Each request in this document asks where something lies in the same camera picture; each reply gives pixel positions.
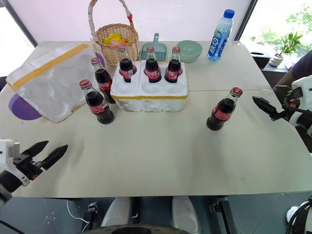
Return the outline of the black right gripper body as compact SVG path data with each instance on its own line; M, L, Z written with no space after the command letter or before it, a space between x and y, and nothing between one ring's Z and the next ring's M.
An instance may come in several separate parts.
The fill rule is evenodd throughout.
M283 87L282 94L282 115L284 120L299 120L302 116L302 109L300 109L303 91L301 87L292 89L291 87Z

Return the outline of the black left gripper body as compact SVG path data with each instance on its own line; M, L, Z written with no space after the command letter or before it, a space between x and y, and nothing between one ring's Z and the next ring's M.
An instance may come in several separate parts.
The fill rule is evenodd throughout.
M42 172L41 162L33 161L33 157L27 153L13 159L13 164L22 172L29 180L35 180Z

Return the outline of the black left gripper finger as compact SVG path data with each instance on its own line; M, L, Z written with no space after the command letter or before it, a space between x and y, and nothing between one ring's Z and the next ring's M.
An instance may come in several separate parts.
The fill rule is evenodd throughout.
M37 142L34 145L32 145L31 147L29 147L28 149L26 149L25 151L23 151L20 154L20 158L21 159L30 159L32 160L36 155L38 155L44 148L45 146L48 144L49 141L41 141L41 142Z
M68 145L63 145L57 147L54 151L52 151L47 158L42 161L42 168L48 170L51 168L59 159L61 159L68 149Z

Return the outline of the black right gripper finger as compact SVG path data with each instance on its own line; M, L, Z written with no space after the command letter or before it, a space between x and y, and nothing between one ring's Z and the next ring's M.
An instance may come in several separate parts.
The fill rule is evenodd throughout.
M263 99L262 97L252 96L252 99L256 106L269 115L272 121L276 121L278 119L284 118L286 115L285 111L280 113L277 112L276 108L272 106L267 100Z
M273 91L277 98L284 98L290 90L291 87L287 85L276 85L273 87Z

